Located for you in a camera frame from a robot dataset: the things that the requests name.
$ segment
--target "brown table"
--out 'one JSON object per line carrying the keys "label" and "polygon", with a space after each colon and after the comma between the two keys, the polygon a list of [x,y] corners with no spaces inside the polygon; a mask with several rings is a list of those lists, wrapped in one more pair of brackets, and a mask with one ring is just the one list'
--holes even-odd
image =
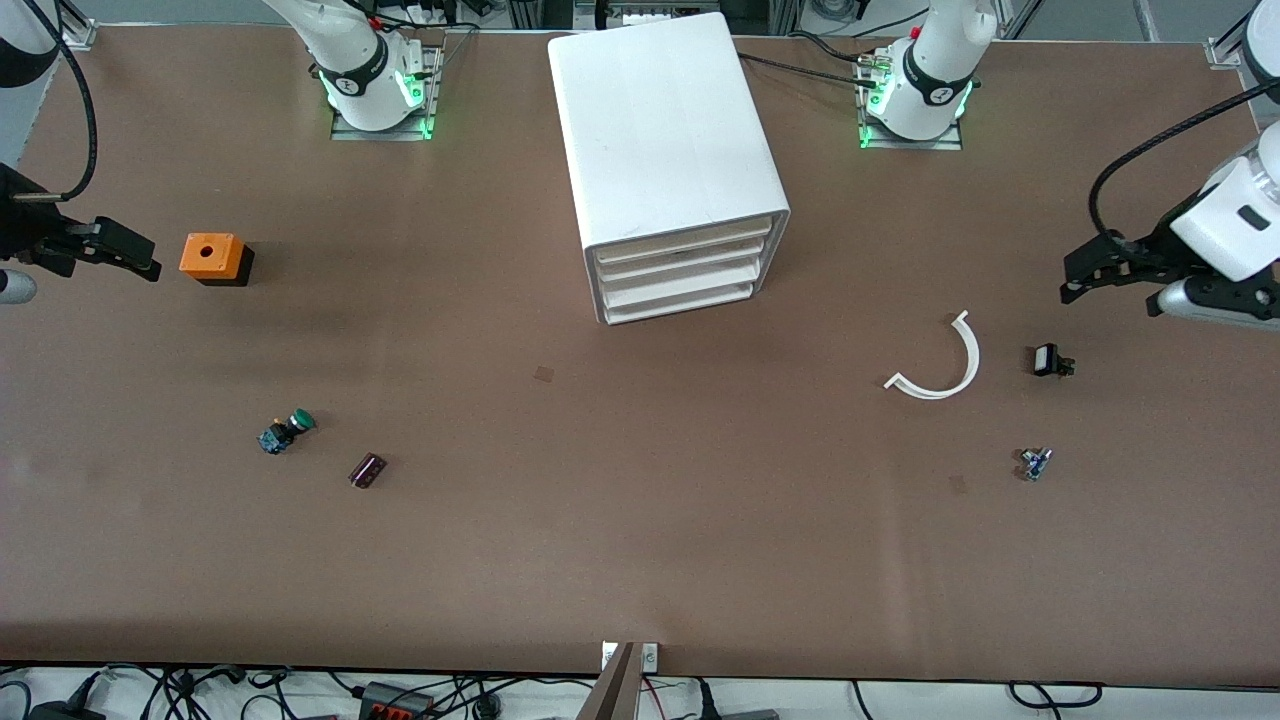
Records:
{"label": "brown table", "polygon": [[[472,38],[435,140],[401,145],[326,138],[288,29],[101,33],[68,213],[168,269],[0,309],[0,655],[591,671],[646,639],[672,674],[1276,683],[1280,340],[1148,319],[1153,288],[1057,302],[1097,170],[1234,74],[997,45],[966,149],[927,154],[860,151],[847,88],[751,67],[794,211],[764,293],[609,328],[547,40]],[[78,102],[59,73],[23,164],[50,187]],[[1152,152],[1108,220],[1144,233],[1251,132]],[[253,283],[178,273],[191,231],[250,242]],[[969,389],[881,388],[955,382],[963,309]],[[1050,341],[1075,378],[1028,373]],[[321,429],[262,454],[300,405]],[[361,492],[366,451],[390,466]]]}

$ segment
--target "white floor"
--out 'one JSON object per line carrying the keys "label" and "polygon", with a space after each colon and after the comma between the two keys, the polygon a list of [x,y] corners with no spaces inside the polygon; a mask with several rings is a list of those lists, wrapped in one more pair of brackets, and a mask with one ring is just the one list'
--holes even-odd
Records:
{"label": "white floor", "polygon": [[[22,680],[31,687],[36,703],[65,701],[95,667],[42,667],[19,670],[0,676],[0,680]],[[381,682],[401,688],[412,688],[443,675],[388,675],[339,673],[347,684]],[[682,678],[654,678],[660,688],[658,697],[663,716],[675,720],[698,714],[701,701],[698,684]],[[733,680],[710,679],[717,708],[722,715],[753,710],[774,710],[781,720],[863,720],[854,700],[852,685],[841,680]],[[95,684],[88,708],[102,712],[109,720],[138,717],[155,682],[136,670],[111,670]],[[1051,719],[1051,712],[1033,711],[1016,705],[1009,688],[1001,684],[975,683],[860,683],[868,710],[876,720],[1001,720]],[[296,673],[282,685],[293,712],[301,719],[335,716],[355,719],[360,701],[339,688],[324,673]],[[1048,687],[1064,701],[1080,700],[1089,694],[1080,688]],[[196,700],[214,720],[241,717],[244,702],[260,691],[247,683],[230,685],[214,680],[201,685]],[[548,720],[575,717],[586,698],[588,688],[576,684],[543,685],[520,683],[502,691],[503,720]],[[1021,688],[1023,697],[1037,700],[1036,691]],[[466,697],[474,697],[468,691]],[[637,720],[660,720],[657,706],[648,693],[640,698]],[[0,717],[22,717],[22,693],[17,688],[0,691]],[[163,719],[168,706],[159,701],[152,716]],[[467,720],[460,710],[445,720]],[[1065,720],[1189,720],[1215,717],[1224,720],[1280,719],[1280,693],[1247,691],[1176,691],[1142,688],[1106,688],[1102,700],[1088,708],[1064,710]],[[276,720],[280,708],[270,701],[255,701],[244,714],[248,719]]]}

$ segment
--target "white curved object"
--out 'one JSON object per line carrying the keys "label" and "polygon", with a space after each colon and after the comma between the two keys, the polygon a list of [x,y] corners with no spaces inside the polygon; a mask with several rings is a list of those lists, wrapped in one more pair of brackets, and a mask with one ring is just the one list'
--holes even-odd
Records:
{"label": "white curved object", "polygon": [[956,319],[951,322],[951,327],[960,333],[960,340],[964,341],[964,347],[969,351],[969,364],[965,366],[964,378],[960,379],[960,384],[951,389],[924,389],[923,387],[904,378],[902,373],[895,373],[893,377],[884,383],[884,389],[897,386],[897,389],[910,395],[911,397],[918,397],[920,400],[942,400],[969,387],[969,383],[978,377],[978,337],[973,334],[973,329],[964,322],[968,315],[969,311],[963,310],[959,315],[956,315]]}

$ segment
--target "white curved handle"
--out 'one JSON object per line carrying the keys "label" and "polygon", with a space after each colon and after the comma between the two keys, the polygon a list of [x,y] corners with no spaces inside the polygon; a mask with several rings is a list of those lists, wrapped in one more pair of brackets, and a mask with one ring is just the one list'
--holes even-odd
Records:
{"label": "white curved handle", "polygon": [[913,383],[911,380],[902,377],[902,373],[895,373],[892,378],[884,383],[884,389],[897,386],[897,389],[910,395],[911,397],[918,397],[920,400],[942,400],[945,397],[951,397],[952,395],[960,392],[961,389],[969,387],[969,383],[978,377],[978,337],[973,334],[973,329],[964,322],[969,316],[968,310],[963,310],[956,319],[951,322],[951,327],[960,333],[960,340],[964,341],[964,347],[969,352],[969,363],[964,370],[964,378],[960,378],[960,384],[951,389],[924,389],[923,387]]}

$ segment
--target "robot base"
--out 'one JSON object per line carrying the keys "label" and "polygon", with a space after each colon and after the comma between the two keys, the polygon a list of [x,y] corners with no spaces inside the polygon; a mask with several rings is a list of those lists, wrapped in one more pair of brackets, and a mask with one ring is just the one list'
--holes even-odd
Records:
{"label": "robot base", "polygon": [[[878,47],[874,53],[874,64],[864,67],[854,64],[854,76],[858,79],[874,81],[879,87],[891,82],[891,61],[888,47]],[[855,87],[854,104],[858,106],[858,146],[859,147],[896,147],[906,150],[963,150],[959,119],[951,122],[951,127],[945,133],[933,140],[906,140],[893,135],[884,124],[868,111],[868,108],[881,101],[879,88]]]}
{"label": "robot base", "polygon": [[421,50],[421,69],[426,77],[421,81],[406,82],[406,92],[421,92],[422,104],[403,120],[378,132],[366,132],[351,127],[338,113],[333,114],[332,140],[372,140],[383,142],[416,142],[431,140],[435,133],[435,108],[440,97],[440,70],[444,67],[444,53],[440,47],[428,46]]}

